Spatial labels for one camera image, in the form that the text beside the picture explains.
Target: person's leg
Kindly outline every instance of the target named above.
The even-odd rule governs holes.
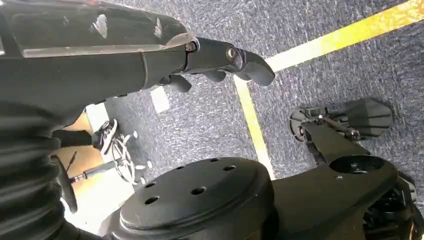
[[[112,121],[106,121],[104,125],[94,133],[94,135],[90,135],[84,130],[56,130],[53,132],[52,137],[60,140],[62,148],[92,145],[104,154],[111,145],[112,139],[117,131],[117,127],[117,120],[112,119]]]
[[[93,145],[92,136],[86,131],[56,130],[52,137],[60,140],[62,148]]]

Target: yellow tape line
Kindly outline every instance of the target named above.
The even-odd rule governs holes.
[[[279,53],[266,61],[274,72],[306,62],[347,46],[400,29],[424,19],[424,0],[409,0],[327,35]],[[247,82],[234,76],[235,87],[246,117],[258,161],[266,166],[272,179],[274,172],[261,132]]]
[[[424,0],[409,0],[267,59],[274,72],[424,19]]]
[[[249,128],[250,136],[253,141],[257,160],[266,167],[269,176],[272,180],[274,180],[275,176],[273,167],[271,166],[267,146],[265,145],[264,137],[262,136],[261,127],[259,126],[258,117],[256,116],[255,107],[252,102],[252,97],[249,92],[247,81],[234,76],[234,83],[237,89],[238,97],[240,98],[244,116],[246,117],[247,127]]]

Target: metal screw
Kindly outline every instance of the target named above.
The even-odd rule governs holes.
[[[237,51],[234,49],[234,47],[230,46],[226,51],[226,57],[228,60],[234,60],[237,56]]]
[[[189,42],[185,44],[185,50],[188,52],[194,52],[196,51],[196,44],[194,42]]]
[[[359,133],[359,131],[358,131],[358,130],[352,130],[352,131],[350,132],[350,134],[352,134],[352,137],[353,137],[354,139],[357,139],[357,138],[359,138],[359,137],[361,136],[361,134]]]
[[[299,129],[297,130],[297,133],[298,133],[300,136],[305,135],[305,130],[304,130],[304,128],[300,126],[300,127],[299,127]]]

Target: shoe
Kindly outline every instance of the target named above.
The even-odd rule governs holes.
[[[94,133],[98,136],[99,141],[93,144],[94,148],[100,150],[101,154],[105,154],[111,147],[112,139],[117,131],[118,122],[113,119],[112,122],[106,121],[101,128]]]

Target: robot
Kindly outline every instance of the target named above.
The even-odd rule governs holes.
[[[185,74],[261,86],[275,75],[258,55],[171,17],[103,1],[2,0],[0,40],[2,240],[421,239],[412,179],[356,143],[391,125],[371,99],[290,116],[317,168],[271,181],[241,157],[193,162],[138,190],[98,235],[79,230],[64,219],[53,130],[107,98],[154,85],[187,92]]]

